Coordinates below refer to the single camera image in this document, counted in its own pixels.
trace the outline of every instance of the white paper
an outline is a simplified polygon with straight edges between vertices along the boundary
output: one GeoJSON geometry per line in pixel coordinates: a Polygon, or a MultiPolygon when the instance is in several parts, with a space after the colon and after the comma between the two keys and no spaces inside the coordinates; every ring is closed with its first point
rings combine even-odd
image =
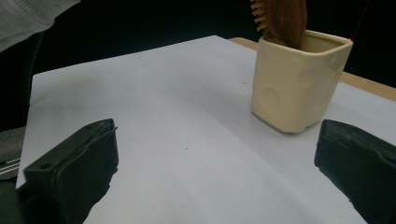
{"type": "MultiPolygon", "coordinates": [[[[284,134],[251,114],[255,58],[210,36],[35,75],[20,171],[114,119],[119,171],[85,223],[365,223],[314,165],[320,123],[284,134]]],[[[339,84],[325,119],[395,145],[395,114],[339,84]]]]}

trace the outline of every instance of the comb teeth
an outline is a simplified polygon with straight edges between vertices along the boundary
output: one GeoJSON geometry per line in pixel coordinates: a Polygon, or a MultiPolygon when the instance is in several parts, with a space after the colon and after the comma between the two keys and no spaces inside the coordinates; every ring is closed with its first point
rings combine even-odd
{"type": "Polygon", "coordinates": [[[262,31],[263,35],[269,35],[270,32],[267,30],[268,20],[265,17],[265,1],[264,0],[250,0],[251,9],[253,10],[252,15],[256,17],[254,20],[257,23],[257,31],[262,31]]]}

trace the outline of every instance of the pen holder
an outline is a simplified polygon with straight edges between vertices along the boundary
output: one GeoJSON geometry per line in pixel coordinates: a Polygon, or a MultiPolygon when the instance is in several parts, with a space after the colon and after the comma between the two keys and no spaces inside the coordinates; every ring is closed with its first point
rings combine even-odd
{"type": "Polygon", "coordinates": [[[251,97],[253,114],[284,133],[299,133],[325,114],[353,42],[305,31],[302,49],[260,38],[251,97]]]}

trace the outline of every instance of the fabric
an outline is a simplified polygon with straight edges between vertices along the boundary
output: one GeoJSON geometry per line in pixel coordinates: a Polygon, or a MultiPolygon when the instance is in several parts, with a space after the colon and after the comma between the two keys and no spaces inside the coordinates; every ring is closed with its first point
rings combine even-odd
{"type": "Polygon", "coordinates": [[[79,0],[1,0],[0,52],[51,27],[79,0]]]}
{"type": "MultiPolygon", "coordinates": [[[[13,161],[21,156],[25,127],[0,132],[0,162],[13,161]]],[[[18,169],[0,174],[0,180],[18,175],[18,169]]]]}
{"type": "Polygon", "coordinates": [[[0,52],[0,132],[26,125],[32,69],[43,34],[0,52]]]}

